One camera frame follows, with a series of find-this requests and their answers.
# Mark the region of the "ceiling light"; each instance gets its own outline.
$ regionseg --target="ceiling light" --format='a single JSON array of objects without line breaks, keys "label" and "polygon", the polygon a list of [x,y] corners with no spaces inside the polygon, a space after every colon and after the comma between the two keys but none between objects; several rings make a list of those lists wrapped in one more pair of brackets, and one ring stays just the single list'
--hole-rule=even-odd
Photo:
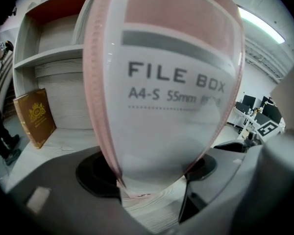
[{"label": "ceiling light", "polygon": [[265,21],[261,20],[260,18],[256,17],[254,14],[251,14],[250,12],[239,8],[239,12],[241,14],[241,17],[252,24],[256,25],[257,27],[261,28],[264,32],[266,32],[268,35],[270,35],[273,39],[276,40],[278,44],[284,43],[284,38],[276,32],[275,29],[273,29],[269,24],[267,24]]}]

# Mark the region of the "gold book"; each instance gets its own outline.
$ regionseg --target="gold book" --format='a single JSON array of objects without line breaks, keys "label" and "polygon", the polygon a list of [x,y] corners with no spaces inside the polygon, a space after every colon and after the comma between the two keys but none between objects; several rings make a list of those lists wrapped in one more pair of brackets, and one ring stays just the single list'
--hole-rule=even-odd
[{"label": "gold book", "polygon": [[37,149],[56,129],[45,89],[35,90],[14,99],[21,124]]}]

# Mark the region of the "black monitor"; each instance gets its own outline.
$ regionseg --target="black monitor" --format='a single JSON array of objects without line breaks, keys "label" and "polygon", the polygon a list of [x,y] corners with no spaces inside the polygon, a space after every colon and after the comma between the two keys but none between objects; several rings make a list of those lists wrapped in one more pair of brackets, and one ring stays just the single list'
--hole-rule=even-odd
[{"label": "black monitor", "polygon": [[235,108],[238,109],[239,111],[245,113],[245,114],[247,114],[248,111],[249,111],[249,106],[245,105],[245,104],[242,104],[240,102],[236,102]]},{"label": "black monitor", "polygon": [[256,98],[253,96],[245,95],[243,98],[243,104],[248,105],[251,109],[254,108]]},{"label": "black monitor", "polygon": [[267,101],[268,101],[268,103],[273,104],[273,102],[272,102],[269,98],[267,98],[267,97],[264,96],[264,97],[263,97],[263,100],[262,100],[262,102],[261,102],[260,107],[263,107],[264,104],[265,104]]},{"label": "black monitor", "polygon": [[273,120],[276,123],[280,123],[281,118],[282,118],[281,113],[278,110],[278,108],[273,105],[270,105],[270,104],[266,104],[264,106],[263,114],[265,116],[269,117],[271,120]]},{"label": "black monitor", "polygon": [[270,120],[271,119],[269,117],[265,116],[264,114],[261,114],[260,112],[258,112],[257,115],[256,115],[256,117],[255,117],[255,121],[259,125],[263,125],[264,123],[267,123]]}]

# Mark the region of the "desk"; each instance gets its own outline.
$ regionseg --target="desk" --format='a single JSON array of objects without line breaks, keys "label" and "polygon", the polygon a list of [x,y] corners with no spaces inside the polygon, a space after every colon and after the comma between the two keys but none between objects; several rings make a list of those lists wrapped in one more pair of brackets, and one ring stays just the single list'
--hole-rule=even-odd
[{"label": "desk", "polygon": [[[247,119],[247,123],[246,125],[244,126],[243,130],[241,131],[241,133],[239,134],[239,136],[236,138],[236,139],[242,139],[243,137],[243,133],[246,131],[247,127],[252,123],[253,124],[253,127],[254,128],[258,128],[260,126],[260,124],[258,124],[256,121],[255,121],[255,117],[254,116],[248,116],[246,115],[245,113],[239,111],[238,109],[236,109],[235,107],[233,108],[233,111],[238,114],[238,118],[239,117],[244,117],[245,119]],[[238,118],[235,120],[234,122],[234,127],[236,127],[236,123],[238,121]]]}]

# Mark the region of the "shelving unit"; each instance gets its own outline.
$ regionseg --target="shelving unit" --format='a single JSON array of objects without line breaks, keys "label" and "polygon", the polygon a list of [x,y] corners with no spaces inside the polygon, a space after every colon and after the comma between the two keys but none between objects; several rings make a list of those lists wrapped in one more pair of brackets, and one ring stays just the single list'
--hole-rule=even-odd
[{"label": "shelving unit", "polygon": [[15,94],[45,88],[57,129],[41,149],[32,143],[26,146],[8,189],[47,160],[98,144],[82,73],[84,33],[93,1],[48,0],[25,14],[13,58]]}]

